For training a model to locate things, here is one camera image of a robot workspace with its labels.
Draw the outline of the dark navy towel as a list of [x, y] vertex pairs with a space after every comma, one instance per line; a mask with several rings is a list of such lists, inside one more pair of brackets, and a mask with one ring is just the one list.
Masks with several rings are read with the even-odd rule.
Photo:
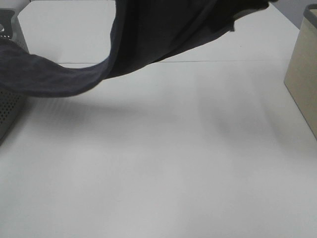
[[79, 95], [102, 80], [214, 41], [233, 31], [236, 20], [268, 6], [266, 0], [118, 0], [109, 56], [94, 66], [66, 68], [23, 49], [20, 7], [1, 4], [0, 86], [33, 97]]

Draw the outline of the beige fabric storage bin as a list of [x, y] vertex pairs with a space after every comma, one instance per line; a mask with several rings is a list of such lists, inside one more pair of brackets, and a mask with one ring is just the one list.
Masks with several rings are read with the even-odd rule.
[[289, 62], [284, 84], [313, 135], [317, 135], [317, 5], [309, 4]]

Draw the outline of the grey perforated plastic basket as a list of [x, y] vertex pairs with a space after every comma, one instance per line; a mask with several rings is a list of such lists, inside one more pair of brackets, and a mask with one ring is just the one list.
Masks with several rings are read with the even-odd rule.
[[[13, 8], [0, 9], [0, 38], [12, 41], [29, 52], [19, 20]], [[27, 97], [0, 89], [0, 142], [3, 143], [19, 117]]]

